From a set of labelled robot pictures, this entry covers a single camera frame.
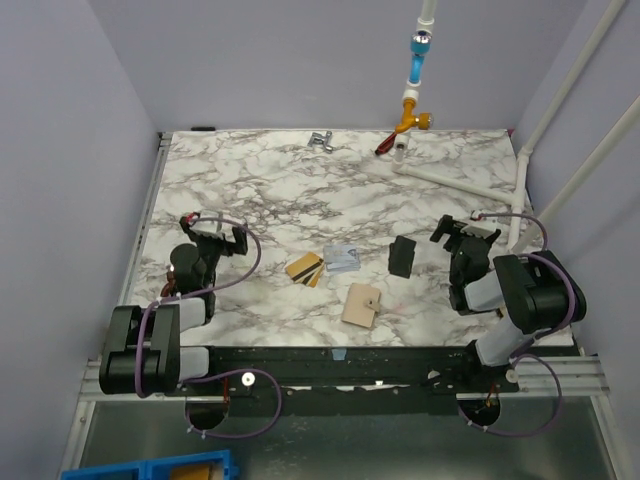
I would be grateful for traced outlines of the black card stack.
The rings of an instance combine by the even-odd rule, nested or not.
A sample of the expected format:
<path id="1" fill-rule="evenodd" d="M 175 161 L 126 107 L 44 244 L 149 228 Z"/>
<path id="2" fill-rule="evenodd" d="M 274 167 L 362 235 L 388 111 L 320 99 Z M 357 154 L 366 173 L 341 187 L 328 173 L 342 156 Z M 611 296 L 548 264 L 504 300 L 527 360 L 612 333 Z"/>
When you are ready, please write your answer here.
<path id="1" fill-rule="evenodd" d="M 417 243 L 404 236 L 397 236 L 389 245 L 388 272 L 409 279 L 415 258 Z"/>

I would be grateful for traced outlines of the gold card stack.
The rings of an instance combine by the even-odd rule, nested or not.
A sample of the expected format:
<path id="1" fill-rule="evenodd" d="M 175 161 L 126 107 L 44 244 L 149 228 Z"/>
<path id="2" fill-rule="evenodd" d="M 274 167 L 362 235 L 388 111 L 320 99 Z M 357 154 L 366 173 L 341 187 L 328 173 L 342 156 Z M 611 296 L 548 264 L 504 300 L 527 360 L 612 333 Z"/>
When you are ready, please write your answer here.
<path id="1" fill-rule="evenodd" d="M 309 252 L 285 267 L 285 272 L 294 284 L 314 288 L 325 267 L 324 259 Z"/>

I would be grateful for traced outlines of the beige card holder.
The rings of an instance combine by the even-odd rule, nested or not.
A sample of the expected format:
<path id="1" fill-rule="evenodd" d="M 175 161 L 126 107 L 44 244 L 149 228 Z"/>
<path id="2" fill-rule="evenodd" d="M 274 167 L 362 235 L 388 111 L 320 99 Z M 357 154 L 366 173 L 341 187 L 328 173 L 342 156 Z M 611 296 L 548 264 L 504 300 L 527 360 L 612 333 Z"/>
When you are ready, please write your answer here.
<path id="1" fill-rule="evenodd" d="M 368 284 L 353 283 L 348 290 L 341 321 L 371 328 L 380 312 L 381 291 Z"/>

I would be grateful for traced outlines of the silver VIP card stack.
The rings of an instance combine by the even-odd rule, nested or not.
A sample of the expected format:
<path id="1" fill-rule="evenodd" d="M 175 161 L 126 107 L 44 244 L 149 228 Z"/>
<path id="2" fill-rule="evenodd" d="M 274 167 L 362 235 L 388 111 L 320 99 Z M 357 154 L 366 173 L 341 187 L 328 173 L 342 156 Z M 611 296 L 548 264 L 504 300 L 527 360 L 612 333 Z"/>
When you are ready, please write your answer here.
<path id="1" fill-rule="evenodd" d="M 355 245 L 334 244 L 323 248 L 323 259 L 329 275 L 358 271 L 361 267 Z"/>

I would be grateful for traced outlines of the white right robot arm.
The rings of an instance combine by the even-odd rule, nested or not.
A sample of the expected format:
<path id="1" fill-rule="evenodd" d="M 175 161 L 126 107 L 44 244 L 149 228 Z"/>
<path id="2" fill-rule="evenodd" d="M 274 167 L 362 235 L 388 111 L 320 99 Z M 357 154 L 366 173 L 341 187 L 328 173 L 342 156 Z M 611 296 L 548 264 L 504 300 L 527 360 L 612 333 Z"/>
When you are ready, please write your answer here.
<path id="1" fill-rule="evenodd" d="M 469 361 L 460 367 L 460 379 L 480 392 L 496 380 L 495 367 L 523 355 L 536 341 L 581 321 L 586 298 L 564 266 L 548 248 L 543 223 L 528 214 L 514 216 L 534 223 L 542 248 L 533 253 L 489 257 L 501 230 L 491 222 L 501 213 L 479 213 L 467 222 L 442 216 L 430 240 L 450 254 L 449 300 L 460 315 L 503 309 L 504 317 L 466 350 Z"/>

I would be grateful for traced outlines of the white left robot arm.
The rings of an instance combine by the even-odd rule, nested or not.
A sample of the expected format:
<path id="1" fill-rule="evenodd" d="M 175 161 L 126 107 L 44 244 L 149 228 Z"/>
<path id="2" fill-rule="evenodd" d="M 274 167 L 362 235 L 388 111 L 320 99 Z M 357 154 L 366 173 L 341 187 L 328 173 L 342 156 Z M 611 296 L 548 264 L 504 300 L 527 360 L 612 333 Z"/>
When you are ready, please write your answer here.
<path id="1" fill-rule="evenodd" d="M 171 393 L 185 380 L 209 395 L 221 385 L 208 350 L 183 347 L 180 337 L 213 319 L 220 259 L 245 256 L 251 234 L 243 223 L 199 212 L 182 216 L 179 226 L 189 241 L 171 250 L 159 297 L 146 308 L 120 305 L 112 312 L 98 376 L 107 395 L 146 398 Z"/>

